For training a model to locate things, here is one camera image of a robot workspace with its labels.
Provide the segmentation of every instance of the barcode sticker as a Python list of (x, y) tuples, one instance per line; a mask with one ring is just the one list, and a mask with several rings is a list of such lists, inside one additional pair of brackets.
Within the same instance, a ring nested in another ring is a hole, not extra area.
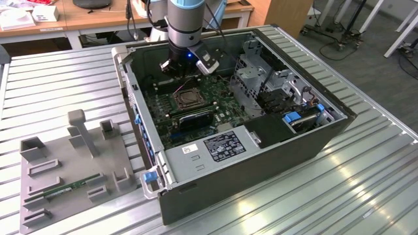
[(182, 149), (183, 149), (183, 153), (186, 154), (186, 153), (191, 153), (193, 151), (197, 151), (198, 146), (197, 146), (197, 144), (193, 144), (190, 146), (183, 147)]
[(47, 31), (59, 31), (59, 30), (63, 30), (63, 27), (59, 27), (59, 28), (43, 28), (39, 31), (47, 32)]

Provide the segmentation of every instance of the open computer tower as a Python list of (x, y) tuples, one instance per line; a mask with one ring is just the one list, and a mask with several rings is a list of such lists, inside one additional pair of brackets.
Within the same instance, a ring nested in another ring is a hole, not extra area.
[(169, 42), (127, 46), (122, 62), (142, 185), (166, 225), (314, 158), (357, 117), (259, 30), (203, 42), (223, 52), (210, 76), (162, 73)]

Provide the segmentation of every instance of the gray floor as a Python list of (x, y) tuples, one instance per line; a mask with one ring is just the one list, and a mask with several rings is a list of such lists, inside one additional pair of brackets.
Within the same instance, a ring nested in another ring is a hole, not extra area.
[[(342, 0), (336, 1), (330, 15), (334, 15)], [(316, 7), (324, 9), (328, 0), (316, 0)], [(356, 11), (357, 3), (353, 2), (345, 15), (342, 23), (348, 26), (350, 17)], [(360, 29), (368, 16), (369, 9), (364, 9), (356, 29)], [(390, 45), (400, 34), (396, 32), (401, 22), (378, 15), (365, 32), (365, 40), (358, 51), (344, 61), (333, 61), (320, 54), (320, 48), (333, 39), (310, 32), (299, 36), (301, 43), (316, 53), (324, 61), (361, 88), (361, 90), (418, 132), (418, 80), (414, 80), (398, 65), (398, 52), (388, 59), (384, 57)], [(412, 33), (406, 42), (418, 37)], [(350, 48), (340, 52), (336, 48), (328, 47), (324, 53), (332, 58), (342, 58), (350, 52)], [(418, 55), (413, 58), (418, 65)], [(402, 65), (412, 73), (417, 73), (408, 62)]]

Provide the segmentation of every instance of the aluminum slotted table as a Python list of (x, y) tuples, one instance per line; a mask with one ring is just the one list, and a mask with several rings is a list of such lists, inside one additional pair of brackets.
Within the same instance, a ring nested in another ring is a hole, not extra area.
[[(418, 232), (417, 134), (279, 28), (259, 29), (358, 113), (346, 132), (313, 160), (170, 226), (162, 225), (158, 201), (139, 188), (32, 234)], [(111, 47), (15, 57), (2, 83), (0, 234), (16, 234), (19, 140), (67, 135), (70, 110), (86, 110), (88, 129), (103, 119), (119, 123), (137, 177), (145, 164)]]

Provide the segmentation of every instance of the white box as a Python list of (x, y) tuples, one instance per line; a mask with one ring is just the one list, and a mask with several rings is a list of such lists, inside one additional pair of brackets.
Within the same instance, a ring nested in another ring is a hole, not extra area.
[(36, 6), (32, 11), (36, 22), (54, 22), (59, 20), (59, 9), (56, 6)]
[(30, 12), (23, 10), (7, 10), (0, 15), (0, 28), (3, 31), (35, 26)]

